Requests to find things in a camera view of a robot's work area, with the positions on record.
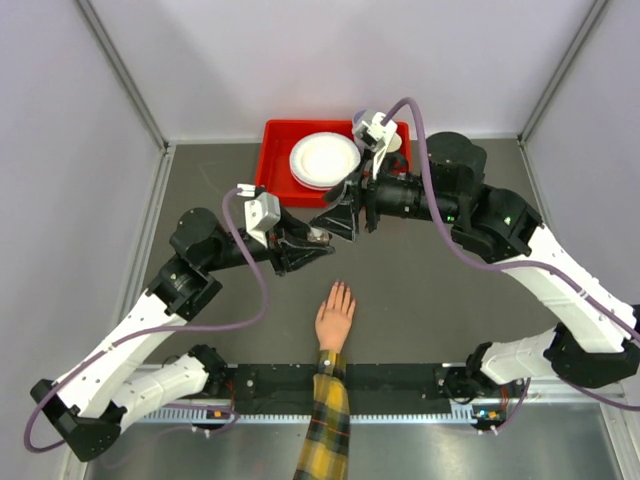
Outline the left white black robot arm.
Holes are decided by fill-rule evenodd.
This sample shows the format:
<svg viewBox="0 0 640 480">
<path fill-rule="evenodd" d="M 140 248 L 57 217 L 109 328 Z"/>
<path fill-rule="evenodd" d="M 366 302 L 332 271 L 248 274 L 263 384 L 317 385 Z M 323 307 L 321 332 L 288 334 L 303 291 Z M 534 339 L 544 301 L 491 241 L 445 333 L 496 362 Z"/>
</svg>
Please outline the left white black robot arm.
<svg viewBox="0 0 640 480">
<path fill-rule="evenodd" d="M 129 313 L 88 357 L 30 392 L 81 462 L 104 454 L 133 423 L 182 397 L 215 397 L 229 381 L 215 348 L 199 344 L 150 374 L 136 370 L 170 335 L 186 330 L 220 292 L 213 272 L 267 261 L 279 275 L 334 253 L 331 236 L 282 209 L 259 223 L 264 239 L 226 231 L 215 214 L 194 208 L 170 238 L 174 254 Z"/>
</svg>

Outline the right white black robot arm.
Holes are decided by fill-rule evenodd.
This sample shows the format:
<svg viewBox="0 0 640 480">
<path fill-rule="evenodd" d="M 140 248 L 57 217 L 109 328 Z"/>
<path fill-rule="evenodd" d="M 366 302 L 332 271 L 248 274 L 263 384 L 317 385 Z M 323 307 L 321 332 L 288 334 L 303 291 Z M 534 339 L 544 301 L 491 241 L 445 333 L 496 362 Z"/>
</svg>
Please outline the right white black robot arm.
<svg viewBox="0 0 640 480">
<path fill-rule="evenodd" d="M 529 290 L 558 319 L 539 335 L 486 342 L 442 381 L 450 398 L 487 396 L 515 380 L 554 375 L 597 389 L 639 370 L 637 307 L 620 301 L 559 244 L 519 194 L 485 184 L 486 151 L 455 132 L 425 142 L 447 240 Z"/>
</svg>

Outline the mannequin hand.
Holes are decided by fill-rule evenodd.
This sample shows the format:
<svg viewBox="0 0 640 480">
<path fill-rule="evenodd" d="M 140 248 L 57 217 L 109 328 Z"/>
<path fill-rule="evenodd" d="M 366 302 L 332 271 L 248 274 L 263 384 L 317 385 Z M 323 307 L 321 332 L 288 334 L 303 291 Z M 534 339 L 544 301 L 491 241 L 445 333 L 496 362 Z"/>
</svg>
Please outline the mannequin hand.
<svg viewBox="0 0 640 480">
<path fill-rule="evenodd" d="M 315 319 L 315 333 L 320 351 L 340 353 L 350 333 L 356 310 L 351 288 L 336 281 Z"/>
</svg>

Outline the yellow plaid sleeve forearm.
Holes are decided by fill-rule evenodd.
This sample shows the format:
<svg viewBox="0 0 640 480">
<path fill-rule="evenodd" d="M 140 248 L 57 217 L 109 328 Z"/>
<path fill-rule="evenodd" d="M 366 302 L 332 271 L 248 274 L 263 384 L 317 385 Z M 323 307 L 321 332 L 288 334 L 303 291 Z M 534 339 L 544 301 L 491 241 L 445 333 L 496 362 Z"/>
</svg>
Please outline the yellow plaid sleeve forearm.
<svg viewBox="0 0 640 480">
<path fill-rule="evenodd" d="M 347 478 L 351 417 L 345 380 L 341 355 L 320 351 L 310 421 L 294 479 Z"/>
</svg>

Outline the glitter nail polish bottle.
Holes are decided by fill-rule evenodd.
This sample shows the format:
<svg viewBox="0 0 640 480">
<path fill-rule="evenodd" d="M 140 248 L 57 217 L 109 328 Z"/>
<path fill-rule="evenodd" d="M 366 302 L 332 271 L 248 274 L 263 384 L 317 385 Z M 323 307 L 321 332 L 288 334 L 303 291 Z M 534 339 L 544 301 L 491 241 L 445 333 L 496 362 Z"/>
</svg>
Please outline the glitter nail polish bottle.
<svg viewBox="0 0 640 480">
<path fill-rule="evenodd" d="M 307 240 L 316 244 L 329 245 L 332 235 L 323 229 L 310 227 L 307 233 Z"/>
</svg>

